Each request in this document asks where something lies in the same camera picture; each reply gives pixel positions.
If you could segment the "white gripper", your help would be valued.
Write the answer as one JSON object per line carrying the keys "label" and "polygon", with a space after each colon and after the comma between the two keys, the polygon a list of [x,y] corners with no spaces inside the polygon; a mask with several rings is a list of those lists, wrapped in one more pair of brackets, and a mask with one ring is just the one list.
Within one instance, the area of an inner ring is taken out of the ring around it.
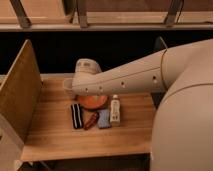
{"label": "white gripper", "polygon": [[100,65],[92,59],[81,58],[76,62],[75,77],[94,75],[101,72]]}

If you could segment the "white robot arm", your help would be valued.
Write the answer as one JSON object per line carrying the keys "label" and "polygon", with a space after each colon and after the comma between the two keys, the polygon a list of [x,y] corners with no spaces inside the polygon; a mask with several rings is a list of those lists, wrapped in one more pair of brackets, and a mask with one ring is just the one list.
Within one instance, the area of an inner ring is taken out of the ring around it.
{"label": "white robot arm", "polygon": [[213,39],[152,53],[103,72],[76,63],[80,95],[162,92],[151,138],[151,171],[213,171]]}

